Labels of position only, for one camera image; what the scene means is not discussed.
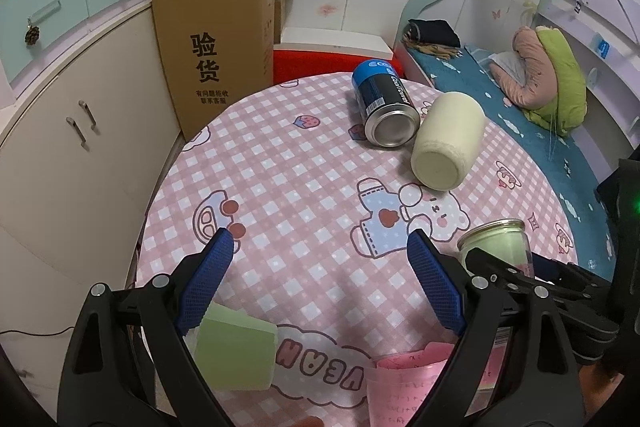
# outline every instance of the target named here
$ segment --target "blue and black can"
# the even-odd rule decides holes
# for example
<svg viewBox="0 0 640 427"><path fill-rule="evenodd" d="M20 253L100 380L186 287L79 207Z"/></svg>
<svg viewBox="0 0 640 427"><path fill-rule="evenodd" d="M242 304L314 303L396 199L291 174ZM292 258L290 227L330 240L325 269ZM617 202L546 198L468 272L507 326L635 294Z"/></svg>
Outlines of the blue and black can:
<svg viewBox="0 0 640 427"><path fill-rule="evenodd" d="M420 127L420 114L391 64L366 60L353 71L351 82L367 140L393 148L414 137Z"/></svg>

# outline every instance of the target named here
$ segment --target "jar with green contents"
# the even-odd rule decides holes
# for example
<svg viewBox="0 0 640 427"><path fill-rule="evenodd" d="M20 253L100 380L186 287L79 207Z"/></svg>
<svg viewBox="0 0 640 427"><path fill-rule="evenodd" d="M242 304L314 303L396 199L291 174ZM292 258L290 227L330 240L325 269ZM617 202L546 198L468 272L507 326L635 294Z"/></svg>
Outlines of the jar with green contents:
<svg viewBox="0 0 640 427"><path fill-rule="evenodd" d="M472 248L481 248L533 277L529 239L524 232L524 222L519 219L500 219L466 232L458 241L458 260L465 269L466 254Z"/></svg>

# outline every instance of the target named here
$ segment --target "silver screw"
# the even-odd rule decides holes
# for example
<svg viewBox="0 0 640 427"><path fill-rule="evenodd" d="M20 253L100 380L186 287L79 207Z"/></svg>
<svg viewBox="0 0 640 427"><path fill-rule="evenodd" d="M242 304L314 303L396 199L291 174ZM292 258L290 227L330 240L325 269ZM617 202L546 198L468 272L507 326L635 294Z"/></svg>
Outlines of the silver screw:
<svg viewBox="0 0 640 427"><path fill-rule="evenodd" d="M164 288L169 284L169 276L161 273L160 275L156 275L154 279L151 281L151 284L156 288Z"/></svg>
<svg viewBox="0 0 640 427"><path fill-rule="evenodd" d="M107 286L105 286L101 282L98 282L97 284L91 286L91 295L93 295L94 297L99 297L105 292L106 289Z"/></svg>
<svg viewBox="0 0 640 427"><path fill-rule="evenodd" d="M547 290L544 286L536 286L533 292L541 299L546 299L549 296L549 290Z"/></svg>
<svg viewBox="0 0 640 427"><path fill-rule="evenodd" d="M478 288L479 290L484 290L489 286L489 281L484 277L480 277L476 275L473 279L471 279L471 284Z"/></svg>

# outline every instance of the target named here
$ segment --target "blue textured pad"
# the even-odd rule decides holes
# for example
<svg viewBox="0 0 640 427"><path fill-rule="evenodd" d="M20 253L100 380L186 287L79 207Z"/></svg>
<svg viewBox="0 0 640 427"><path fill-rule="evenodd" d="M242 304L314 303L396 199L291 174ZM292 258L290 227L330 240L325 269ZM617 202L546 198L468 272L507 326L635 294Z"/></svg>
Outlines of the blue textured pad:
<svg viewBox="0 0 640 427"><path fill-rule="evenodd" d="M409 235L406 254L438 320L445 328L460 336L466 327L462 296L417 231Z"/></svg>
<svg viewBox="0 0 640 427"><path fill-rule="evenodd" d="M175 327L183 336L191 328L200 325L233 256L234 238L228 230L222 230L222 234L210 246L209 253L180 295L180 309L175 319Z"/></svg>

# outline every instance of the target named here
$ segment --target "pink checkered tablecloth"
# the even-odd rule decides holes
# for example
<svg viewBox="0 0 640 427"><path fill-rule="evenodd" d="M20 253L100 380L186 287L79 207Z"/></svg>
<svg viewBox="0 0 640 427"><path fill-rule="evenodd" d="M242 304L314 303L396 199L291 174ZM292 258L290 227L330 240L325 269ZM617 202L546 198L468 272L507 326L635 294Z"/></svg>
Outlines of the pink checkered tablecloth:
<svg viewBox="0 0 640 427"><path fill-rule="evenodd" d="M405 85L425 114L439 92ZM215 300L278 325L273 386L216 393L236 425L308 414L368 425L362 368L372 357L453 341L404 254L413 229L454 252L470 227L518 217L533 251L576 262L558 198L497 125L452 192L420 187L410 155L411 143L379 150L364 140L348 73L253 94L183 149L148 214L138 285L201 251L217 227L230 230L235 256Z"/></svg>

